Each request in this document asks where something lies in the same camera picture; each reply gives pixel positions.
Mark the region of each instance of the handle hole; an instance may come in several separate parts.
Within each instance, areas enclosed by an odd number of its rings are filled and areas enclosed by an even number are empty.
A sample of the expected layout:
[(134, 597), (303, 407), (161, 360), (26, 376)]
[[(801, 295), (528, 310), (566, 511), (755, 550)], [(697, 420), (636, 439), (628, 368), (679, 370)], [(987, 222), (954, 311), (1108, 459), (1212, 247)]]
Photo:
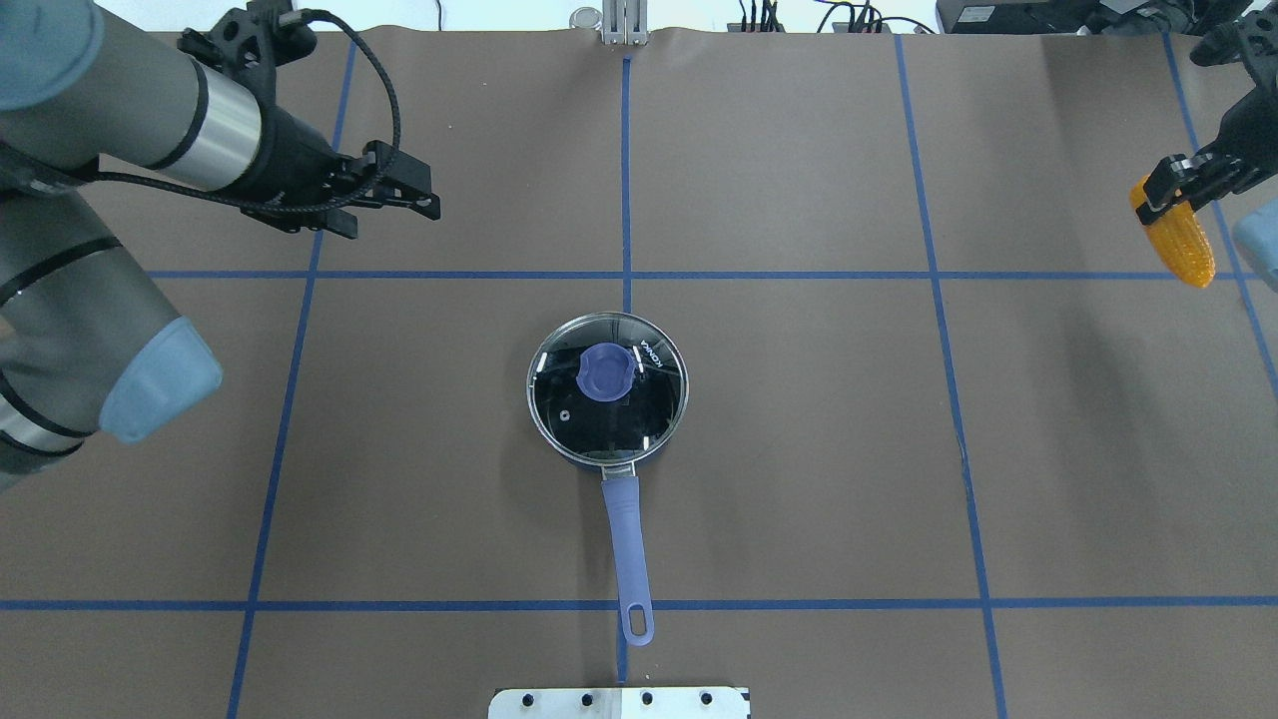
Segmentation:
[(627, 610), (630, 614), (630, 632), (642, 637), (648, 633), (648, 617), (643, 613), (643, 607), (639, 604), (631, 604)]

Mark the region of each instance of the pot handle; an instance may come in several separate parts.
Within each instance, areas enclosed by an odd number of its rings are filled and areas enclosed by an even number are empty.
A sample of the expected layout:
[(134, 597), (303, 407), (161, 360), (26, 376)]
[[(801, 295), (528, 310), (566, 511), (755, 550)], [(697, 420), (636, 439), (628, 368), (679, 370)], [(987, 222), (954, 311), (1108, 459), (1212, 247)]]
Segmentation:
[[(639, 478), (603, 480), (603, 503), (608, 507), (612, 529), (612, 562), (617, 568), (617, 598), (621, 608), (621, 631), (631, 646), (652, 641), (652, 590), (648, 589), (648, 561), (643, 552), (643, 527), (639, 525)], [(639, 614), (642, 633), (635, 632)]]

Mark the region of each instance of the white mounting bracket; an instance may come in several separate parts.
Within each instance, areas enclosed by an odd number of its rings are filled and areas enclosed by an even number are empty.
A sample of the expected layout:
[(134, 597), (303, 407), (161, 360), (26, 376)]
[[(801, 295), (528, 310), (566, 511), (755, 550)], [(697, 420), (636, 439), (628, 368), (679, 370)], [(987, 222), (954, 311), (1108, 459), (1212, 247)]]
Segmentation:
[(750, 690), (639, 687), (505, 690), (488, 719), (750, 719)]
[(648, 45), (648, 0), (603, 0), (604, 45)]

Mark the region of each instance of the black rubber band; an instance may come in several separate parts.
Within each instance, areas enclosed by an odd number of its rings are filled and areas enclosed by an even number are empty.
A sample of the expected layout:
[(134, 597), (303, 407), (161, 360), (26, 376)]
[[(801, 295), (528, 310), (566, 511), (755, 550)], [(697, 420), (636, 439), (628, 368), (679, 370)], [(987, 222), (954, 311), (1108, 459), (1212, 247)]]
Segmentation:
[(0, 442), (8, 444), (9, 447), (19, 452), (26, 452), (27, 455), (35, 455), (36, 457), (47, 457), (50, 460), (59, 460), (61, 457), (66, 457), (84, 446), (84, 443), (82, 442), (75, 447), (70, 450), (64, 450), (61, 452), (45, 452), (43, 450), (36, 450), (35, 447), (27, 447), (26, 444), (22, 444), (20, 442), (9, 437), (9, 433), (0, 433)]
[(144, 165), (148, 170), (162, 170), (181, 160), (187, 151), (190, 149), (190, 146), (196, 143), (199, 130), (204, 126), (204, 117), (208, 116), (208, 78), (204, 75), (207, 70), (194, 57), (190, 59), (190, 64), (196, 66), (196, 82), (199, 83), (199, 95), (196, 98), (196, 114), (190, 117), (190, 126), (187, 128), (187, 134), (178, 143), (178, 147), (174, 147), (173, 152), (165, 155), (158, 161)]
[(17, 391), (13, 390), (13, 386), (9, 384), (9, 379), (4, 377), (4, 373), (0, 373), (0, 397), (4, 397), (5, 401), (9, 402), (14, 410), (20, 412), (23, 418), (29, 420), (31, 424), (40, 427), (42, 430), (54, 433), (55, 435), (70, 439), (84, 439), (93, 434), (66, 429), (37, 412), (35, 407), (27, 405), (27, 401), (18, 396)]
[(91, 239), (86, 243), (77, 244), (69, 249), (63, 249), (52, 257), (46, 257), (45, 259), (36, 262), (14, 275), (9, 281), (0, 284), (0, 307), (3, 307), (5, 301), (13, 299), (13, 296), (19, 291), (56, 272), (58, 269), (61, 269), (66, 264), (105, 249), (115, 249), (116, 246), (120, 246), (119, 239), (115, 239), (114, 236), (104, 236), (101, 239)]

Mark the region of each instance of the lid knob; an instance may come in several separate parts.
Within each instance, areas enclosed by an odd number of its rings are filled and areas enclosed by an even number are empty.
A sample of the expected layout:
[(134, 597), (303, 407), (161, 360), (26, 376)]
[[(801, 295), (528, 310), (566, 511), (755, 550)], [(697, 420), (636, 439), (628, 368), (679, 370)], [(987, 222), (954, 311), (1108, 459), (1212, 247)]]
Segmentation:
[(615, 402), (630, 392), (638, 367), (629, 349), (601, 341), (581, 352), (576, 387), (596, 402)]

